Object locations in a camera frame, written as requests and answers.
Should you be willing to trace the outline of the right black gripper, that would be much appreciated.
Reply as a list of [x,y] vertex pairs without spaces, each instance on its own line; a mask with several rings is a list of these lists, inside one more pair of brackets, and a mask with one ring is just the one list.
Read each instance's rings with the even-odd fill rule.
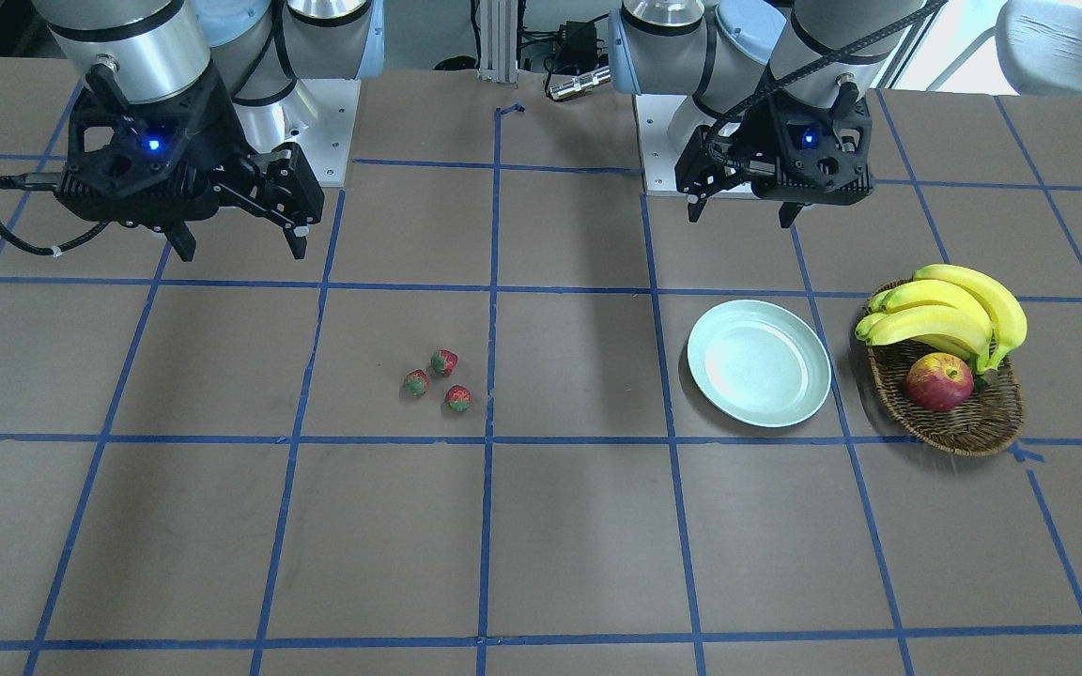
[[151,103],[126,101],[117,72],[91,66],[69,130],[56,196],[77,217],[167,223],[167,242],[190,262],[197,240],[185,222],[237,207],[287,226],[289,252],[305,259],[325,201],[317,176],[295,142],[266,153],[249,145],[215,66]]

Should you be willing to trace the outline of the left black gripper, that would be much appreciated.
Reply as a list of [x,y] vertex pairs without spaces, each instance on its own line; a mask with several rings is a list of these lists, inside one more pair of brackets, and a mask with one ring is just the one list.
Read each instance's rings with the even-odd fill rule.
[[778,91],[747,110],[731,132],[697,128],[675,164],[675,188],[698,223],[710,196],[748,185],[779,201],[791,228],[803,206],[854,206],[874,193],[869,170],[872,117],[858,87],[841,87],[832,107]]

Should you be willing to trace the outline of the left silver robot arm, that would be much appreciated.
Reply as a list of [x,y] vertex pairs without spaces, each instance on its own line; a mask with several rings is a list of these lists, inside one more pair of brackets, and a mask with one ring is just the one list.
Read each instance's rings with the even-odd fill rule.
[[866,93],[907,27],[937,1],[624,1],[611,17],[613,87],[679,96],[673,187],[688,218],[748,187],[793,225],[812,206],[874,190]]

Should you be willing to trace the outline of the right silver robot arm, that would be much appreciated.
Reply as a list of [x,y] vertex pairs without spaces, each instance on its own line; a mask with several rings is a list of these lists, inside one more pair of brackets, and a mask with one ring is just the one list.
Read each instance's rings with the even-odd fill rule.
[[192,222],[236,208],[304,259],[324,215],[328,134],[312,81],[357,82],[385,65],[381,1],[38,1],[82,78],[63,171],[23,178],[91,228],[37,247],[58,257],[117,223],[193,260]]

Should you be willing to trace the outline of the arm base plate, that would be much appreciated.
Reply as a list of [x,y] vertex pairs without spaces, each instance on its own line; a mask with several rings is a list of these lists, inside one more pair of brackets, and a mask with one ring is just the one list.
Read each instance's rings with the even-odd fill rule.
[[300,80],[289,103],[287,138],[296,142],[324,188],[343,188],[362,83]]
[[691,96],[636,95],[637,141],[648,196],[678,197],[675,165],[692,132],[716,123]]

